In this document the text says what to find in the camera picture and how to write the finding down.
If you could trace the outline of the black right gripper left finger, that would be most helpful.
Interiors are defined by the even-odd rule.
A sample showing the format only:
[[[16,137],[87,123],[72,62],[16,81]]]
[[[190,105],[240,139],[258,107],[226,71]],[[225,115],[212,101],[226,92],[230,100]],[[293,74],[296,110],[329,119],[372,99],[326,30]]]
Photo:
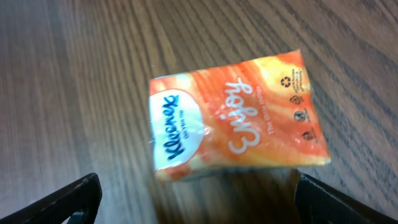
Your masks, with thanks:
[[[35,203],[1,219],[1,223],[95,222],[102,199],[97,174],[90,173]]]

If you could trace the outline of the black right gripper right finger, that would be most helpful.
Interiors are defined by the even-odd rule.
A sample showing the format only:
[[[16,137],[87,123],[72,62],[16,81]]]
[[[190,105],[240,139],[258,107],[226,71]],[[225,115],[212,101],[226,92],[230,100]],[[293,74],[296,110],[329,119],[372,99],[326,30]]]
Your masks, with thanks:
[[[298,180],[295,205],[302,223],[397,224],[397,220],[307,174]]]

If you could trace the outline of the small orange box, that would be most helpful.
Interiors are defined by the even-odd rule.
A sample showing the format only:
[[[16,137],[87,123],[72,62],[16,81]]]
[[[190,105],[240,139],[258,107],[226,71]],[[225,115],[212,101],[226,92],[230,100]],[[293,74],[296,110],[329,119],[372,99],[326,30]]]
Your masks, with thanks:
[[[154,78],[149,112],[160,181],[331,161],[299,50]]]

